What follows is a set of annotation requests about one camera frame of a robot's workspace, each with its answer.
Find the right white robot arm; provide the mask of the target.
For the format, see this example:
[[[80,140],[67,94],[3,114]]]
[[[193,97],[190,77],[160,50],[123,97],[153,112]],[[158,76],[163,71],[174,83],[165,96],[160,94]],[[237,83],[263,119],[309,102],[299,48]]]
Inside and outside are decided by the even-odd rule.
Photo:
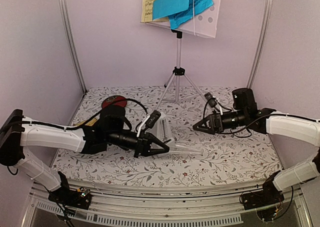
[[[320,121],[307,117],[282,113],[272,108],[258,109],[254,93],[250,88],[232,91],[234,111],[216,112],[203,117],[193,125],[195,131],[207,134],[226,134],[227,130],[240,128],[260,134],[280,135],[320,146]],[[278,197],[278,192],[296,184],[313,180],[320,175],[320,156],[271,175],[264,183],[258,200],[269,205]]]

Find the silver tripod music stand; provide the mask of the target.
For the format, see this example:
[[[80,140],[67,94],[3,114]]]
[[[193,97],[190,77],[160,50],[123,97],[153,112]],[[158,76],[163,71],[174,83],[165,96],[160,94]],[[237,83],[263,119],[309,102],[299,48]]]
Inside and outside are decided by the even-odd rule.
[[[220,6],[221,0],[213,0],[213,6],[196,15],[189,21],[183,23],[177,29],[171,29],[169,21],[144,23],[151,26],[169,29],[176,35],[176,64],[169,76],[169,79],[164,84],[164,91],[159,101],[157,102],[157,105],[155,107],[156,110],[159,110],[160,105],[164,102],[179,104],[181,102],[189,100],[188,97],[180,97],[181,77],[184,77],[187,82],[189,82],[189,84],[194,88],[197,97],[205,97],[200,89],[196,86],[196,84],[186,74],[186,70],[181,66],[182,39],[184,34],[190,34],[195,37],[207,39],[215,38],[217,35]]]

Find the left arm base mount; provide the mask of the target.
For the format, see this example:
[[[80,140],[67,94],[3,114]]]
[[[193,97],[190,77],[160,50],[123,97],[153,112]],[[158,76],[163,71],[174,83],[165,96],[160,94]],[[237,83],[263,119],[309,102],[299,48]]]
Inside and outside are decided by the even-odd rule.
[[[63,206],[88,210],[92,200],[90,189],[81,186],[77,190],[72,190],[66,176],[60,171],[57,173],[61,180],[60,187],[49,191],[48,200]]]

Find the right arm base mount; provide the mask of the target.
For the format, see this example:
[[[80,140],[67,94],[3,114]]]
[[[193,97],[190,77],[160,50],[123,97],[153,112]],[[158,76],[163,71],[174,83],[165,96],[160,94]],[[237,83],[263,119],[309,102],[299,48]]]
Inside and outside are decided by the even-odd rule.
[[[279,206],[258,210],[256,212],[257,217],[265,223],[274,222],[275,220],[280,219],[287,213],[293,202],[294,188],[291,186],[290,202],[285,211],[282,214],[279,214],[282,210],[281,207],[284,205],[283,201],[285,200],[282,191],[277,190],[273,185],[273,180],[279,173],[280,170],[270,175],[263,183],[262,190],[255,192],[248,190],[242,192],[239,196],[239,202],[243,205],[245,210],[266,207],[268,205],[279,203]]]

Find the clear metronome cover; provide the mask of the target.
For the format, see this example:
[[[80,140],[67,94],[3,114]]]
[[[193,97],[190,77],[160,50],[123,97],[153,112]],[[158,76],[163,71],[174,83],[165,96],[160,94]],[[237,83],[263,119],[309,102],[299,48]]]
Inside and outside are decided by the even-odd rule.
[[[196,147],[186,146],[176,142],[169,142],[167,146],[169,147],[169,152],[172,154],[203,155],[204,153],[203,148],[198,149]]]

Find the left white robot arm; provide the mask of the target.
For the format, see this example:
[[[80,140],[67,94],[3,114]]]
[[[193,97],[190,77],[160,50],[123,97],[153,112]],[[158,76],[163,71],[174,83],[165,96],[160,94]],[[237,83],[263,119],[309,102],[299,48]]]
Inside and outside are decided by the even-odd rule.
[[[63,203],[74,200],[66,177],[51,170],[28,148],[30,146],[65,149],[85,155],[104,152],[108,145],[133,150],[134,157],[168,153],[170,148],[152,133],[133,132],[125,108],[108,105],[92,125],[63,126],[35,121],[15,109],[0,129],[0,163],[15,167],[42,184]]]

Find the white metronome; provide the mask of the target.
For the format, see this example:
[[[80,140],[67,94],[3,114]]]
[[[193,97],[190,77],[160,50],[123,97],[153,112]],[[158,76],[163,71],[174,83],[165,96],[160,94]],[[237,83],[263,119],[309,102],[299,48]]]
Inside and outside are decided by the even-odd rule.
[[[175,138],[173,137],[171,126],[167,116],[161,112],[160,117],[156,122],[156,137],[163,143],[169,145],[175,144]]]

